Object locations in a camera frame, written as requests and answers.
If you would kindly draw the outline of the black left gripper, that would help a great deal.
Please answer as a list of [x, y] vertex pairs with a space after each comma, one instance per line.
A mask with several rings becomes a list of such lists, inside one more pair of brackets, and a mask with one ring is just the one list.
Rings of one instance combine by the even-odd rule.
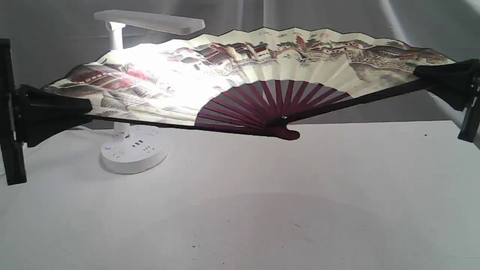
[[[26, 183], [23, 144], [14, 130], [12, 93], [15, 89], [11, 58], [11, 42], [0, 40], [0, 141], [6, 181], [9, 186]], [[63, 131], [90, 123], [86, 116], [93, 109], [88, 99], [62, 96], [26, 84], [19, 87], [19, 112], [26, 119], [22, 140], [35, 147]]]

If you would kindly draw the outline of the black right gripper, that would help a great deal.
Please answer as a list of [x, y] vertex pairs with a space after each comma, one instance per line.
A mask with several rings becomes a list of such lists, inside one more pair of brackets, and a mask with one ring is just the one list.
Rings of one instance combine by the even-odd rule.
[[413, 75], [434, 83], [427, 91], [447, 103], [453, 110], [465, 111], [458, 139], [473, 143], [480, 121], [479, 59], [458, 63], [417, 66]]

